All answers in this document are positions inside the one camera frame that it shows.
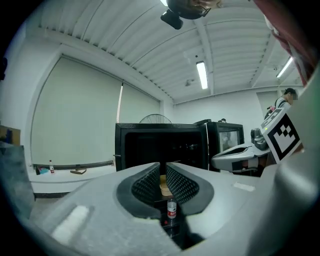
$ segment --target red label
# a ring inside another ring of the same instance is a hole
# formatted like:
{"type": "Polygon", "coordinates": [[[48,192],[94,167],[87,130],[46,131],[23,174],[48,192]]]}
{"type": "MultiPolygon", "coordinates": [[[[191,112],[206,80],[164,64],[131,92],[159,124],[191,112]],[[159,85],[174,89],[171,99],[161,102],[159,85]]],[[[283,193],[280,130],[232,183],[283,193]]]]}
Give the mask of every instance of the red label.
{"type": "Polygon", "coordinates": [[[167,214],[168,216],[176,216],[177,211],[168,211],[167,214]]]}

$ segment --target white ceiling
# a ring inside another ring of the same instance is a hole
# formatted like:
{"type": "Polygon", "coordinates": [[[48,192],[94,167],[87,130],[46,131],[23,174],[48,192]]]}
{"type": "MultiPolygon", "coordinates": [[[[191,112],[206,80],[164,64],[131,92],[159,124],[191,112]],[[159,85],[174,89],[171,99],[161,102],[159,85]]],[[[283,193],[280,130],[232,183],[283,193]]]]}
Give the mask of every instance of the white ceiling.
{"type": "Polygon", "coordinates": [[[174,103],[301,84],[294,65],[276,78],[289,55],[252,1],[222,0],[222,8],[211,10],[205,18],[184,19],[180,30],[160,20],[166,10],[160,0],[49,0],[39,10],[36,26],[115,56],[174,103]],[[198,61],[206,63],[206,90],[197,73],[198,61]]]}

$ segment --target roller shade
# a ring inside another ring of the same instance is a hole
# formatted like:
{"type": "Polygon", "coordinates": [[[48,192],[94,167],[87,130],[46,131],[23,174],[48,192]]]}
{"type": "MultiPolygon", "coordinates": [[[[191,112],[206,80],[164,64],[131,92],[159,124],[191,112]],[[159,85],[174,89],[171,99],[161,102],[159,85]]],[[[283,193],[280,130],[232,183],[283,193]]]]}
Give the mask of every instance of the roller shade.
{"type": "Polygon", "coordinates": [[[36,105],[31,133],[33,164],[112,160],[120,89],[119,80],[62,57],[36,105]]]}
{"type": "Polygon", "coordinates": [[[144,117],[160,114],[160,102],[145,93],[127,85],[123,85],[120,123],[139,123],[144,117]]]}

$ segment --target red object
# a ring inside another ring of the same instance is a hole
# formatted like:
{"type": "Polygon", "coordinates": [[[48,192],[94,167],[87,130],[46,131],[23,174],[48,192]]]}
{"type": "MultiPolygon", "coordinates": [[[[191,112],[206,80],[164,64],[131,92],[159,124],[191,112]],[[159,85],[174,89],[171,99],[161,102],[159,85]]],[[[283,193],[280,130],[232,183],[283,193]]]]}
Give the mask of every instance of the red object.
{"type": "Polygon", "coordinates": [[[55,173],[55,169],[54,169],[54,166],[53,166],[53,164],[52,164],[52,161],[50,160],[49,162],[50,162],[50,166],[49,166],[49,168],[50,168],[50,173],[54,174],[54,173],[55,173]]]}
{"type": "Polygon", "coordinates": [[[168,216],[176,216],[177,215],[177,211],[167,211],[168,216]]]}

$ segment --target bottle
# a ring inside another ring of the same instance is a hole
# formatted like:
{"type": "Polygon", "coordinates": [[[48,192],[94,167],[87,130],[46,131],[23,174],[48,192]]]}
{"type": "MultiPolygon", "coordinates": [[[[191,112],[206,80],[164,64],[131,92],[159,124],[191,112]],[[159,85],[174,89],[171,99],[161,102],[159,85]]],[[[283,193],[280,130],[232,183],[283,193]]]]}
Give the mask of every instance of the bottle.
{"type": "Polygon", "coordinates": [[[167,216],[169,219],[177,216],[177,201],[173,198],[167,201],[167,216]]]}
{"type": "Polygon", "coordinates": [[[54,165],[52,163],[52,161],[49,161],[49,167],[50,167],[50,173],[54,174],[55,173],[55,169],[54,169],[54,165]]]}

